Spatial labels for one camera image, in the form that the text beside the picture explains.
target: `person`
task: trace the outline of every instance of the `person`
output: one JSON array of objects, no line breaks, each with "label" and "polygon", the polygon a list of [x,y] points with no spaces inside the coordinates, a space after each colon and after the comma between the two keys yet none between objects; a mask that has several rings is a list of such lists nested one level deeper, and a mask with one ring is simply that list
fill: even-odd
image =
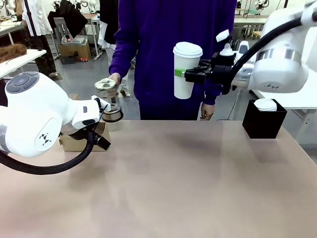
[{"label": "person", "polygon": [[201,119],[211,119],[220,91],[208,83],[195,84],[189,99],[174,97],[173,48],[190,42],[202,47],[201,59],[211,59],[224,46],[216,43],[216,35],[233,30],[236,1],[119,0],[110,78],[119,84],[138,50],[134,93],[141,119],[197,120],[201,102]]},{"label": "person", "polygon": [[[105,49],[108,57],[108,65],[111,65],[115,51],[114,34],[118,31],[118,0],[100,0],[100,32],[98,44]],[[129,71],[122,78],[119,91],[123,96],[130,97],[128,87]]]},{"label": "person", "polygon": [[46,34],[51,33],[52,28],[45,13],[42,0],[28,0],[28,5],[32,14],[36,35],[38,37],[34,37],[34,32],[32,30],[31,23],[23,1],[22,21],[26,30],[26,39],[32,49],[46,50],[46,54],[35,59],[35,63],[39,68],[40,73],[43,73],[47,77],[55,79],[58,75],[56,72],[54,58],[45,36]]}]

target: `purple sweatshirt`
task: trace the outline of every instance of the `purple sweatshirt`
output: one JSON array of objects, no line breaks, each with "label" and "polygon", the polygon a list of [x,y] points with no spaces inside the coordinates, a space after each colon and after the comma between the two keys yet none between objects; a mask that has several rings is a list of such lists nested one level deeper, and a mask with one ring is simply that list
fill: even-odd
[{"label": "purple sweatshirt", "polygon": [[[210,59],[223,44],[215,37],[233,30],[237,0],[119,0],[119,30],[110,74],[124,77],[137,50],[134,93],[139,101],[162,101],[174,97],[174,54],[178,42],[203,49]],[[190,100],[214,105],[219,90],[195,84]]]}]

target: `brown fur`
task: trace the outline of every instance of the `brown fur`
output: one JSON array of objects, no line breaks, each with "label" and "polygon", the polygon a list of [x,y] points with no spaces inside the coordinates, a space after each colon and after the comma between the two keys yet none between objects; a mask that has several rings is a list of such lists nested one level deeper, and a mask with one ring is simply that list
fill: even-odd
[{"label": "brown fur", "polygon": [[0,63],[26,54],[26,47],[22,44],[13,44],[0,47]]}]

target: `silver metal ring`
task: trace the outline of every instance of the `silver metal ring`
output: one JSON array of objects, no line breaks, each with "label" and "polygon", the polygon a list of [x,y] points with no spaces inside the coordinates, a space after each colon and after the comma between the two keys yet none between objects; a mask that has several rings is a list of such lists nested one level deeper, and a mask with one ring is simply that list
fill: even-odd
[{"label": "silver metal ring", "polygon": [[269,49],[259,52],[256,61],[265,59],[288,59],[301,63],[302,55],[297,51],[290,49]]}]

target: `white paper cup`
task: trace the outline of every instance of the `white paper cup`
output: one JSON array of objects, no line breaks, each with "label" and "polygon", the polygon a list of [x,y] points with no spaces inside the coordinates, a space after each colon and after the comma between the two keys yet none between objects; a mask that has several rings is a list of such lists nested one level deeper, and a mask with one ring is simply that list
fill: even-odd
[{"label": "white paper cup", "polygon": [[192,95],[194,83],[186,82],[184,77],[175,76],[175,69],[192,69],[198,66],[203,50],[200,46],[179,42],[174,47],[174,96],[179,99],[188,99]]},{"label": "white paper cup", "polygon": [[262,112],[276,112],[277,104],[272,99],[261,98],[254,102],[254,105]]}]

